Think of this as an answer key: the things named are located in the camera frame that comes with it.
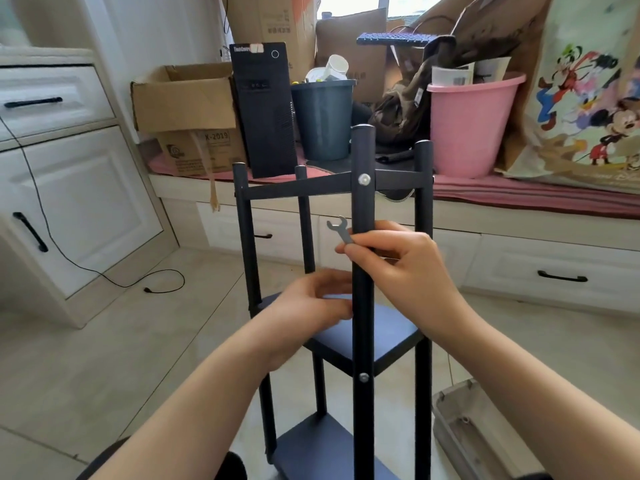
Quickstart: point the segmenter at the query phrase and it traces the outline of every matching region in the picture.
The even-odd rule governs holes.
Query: wrench
[[[351,238],[349,231],[347,231],[347,219],[340,216],[340,224],[335,225],[331,224],[331,221],[327,221],[326,226],[340,234],[340,237],[345,244],[353,244],[353,239]]]

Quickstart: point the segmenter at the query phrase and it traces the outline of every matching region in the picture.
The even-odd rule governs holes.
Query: mickey mouse
[[[622,99],[618,101],[613,112],[601,109],[593,113],[591,126],[604,127],[609,134],[600,138],[600,143],[591,149],[589,158],[592,165],[598,165],[599,160],[602,160],[605,165],[608,164],[609,155],[616,151],[616,143],[629,136],[637,128],[640,116],[630,109],[630,106],[637,101],[636,98]]]

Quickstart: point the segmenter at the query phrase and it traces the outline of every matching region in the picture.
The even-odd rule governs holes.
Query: blue trash can
[[[349,156],[355,85],[353,79],[292,85],[293,107],[307,160],[340,160]]]

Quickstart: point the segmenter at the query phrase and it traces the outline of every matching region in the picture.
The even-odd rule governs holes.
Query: black desktop computer
[[[289,62],[284,42],[230,46],[237,103],[254,178],[295,172]]]

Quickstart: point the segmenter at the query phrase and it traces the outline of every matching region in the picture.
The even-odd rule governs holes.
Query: pink bucket
[[[429,85],[437,174],[476,178],[492,172],[518,85],[525,80],[524,74],[511,72],[500,82]]]

